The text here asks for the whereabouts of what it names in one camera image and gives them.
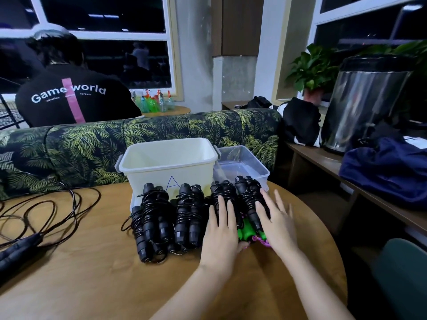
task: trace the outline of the black lid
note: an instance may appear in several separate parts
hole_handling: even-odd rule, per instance
[[[342,72],[412,72],[415,58],[402,55],[359,55],[344,59]]]

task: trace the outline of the sofa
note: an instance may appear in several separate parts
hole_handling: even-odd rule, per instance
[[[271,109],[66,124],[0,132],[0,200],[126,182],[115,163],[139,142],[204,137],[218,147],[245,145],[270,170],[280,114]]]

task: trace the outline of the stainless steel trash can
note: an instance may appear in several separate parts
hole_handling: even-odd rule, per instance
[[[395,55],[344,59],[322,128],[322,144],[344,153],[369,127],[389,116],[414,69],[414,58]]]

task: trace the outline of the navy blue bag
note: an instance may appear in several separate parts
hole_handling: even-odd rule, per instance
[[[427,149],[381,138],[345,153],[339,176],[384,199],[427,211]]]

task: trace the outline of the black t-shirt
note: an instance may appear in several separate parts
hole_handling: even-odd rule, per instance
[[[46,67],[21,86],[15,103],[30,127],[141,115],[130,91],[118,79],[71,64]]]

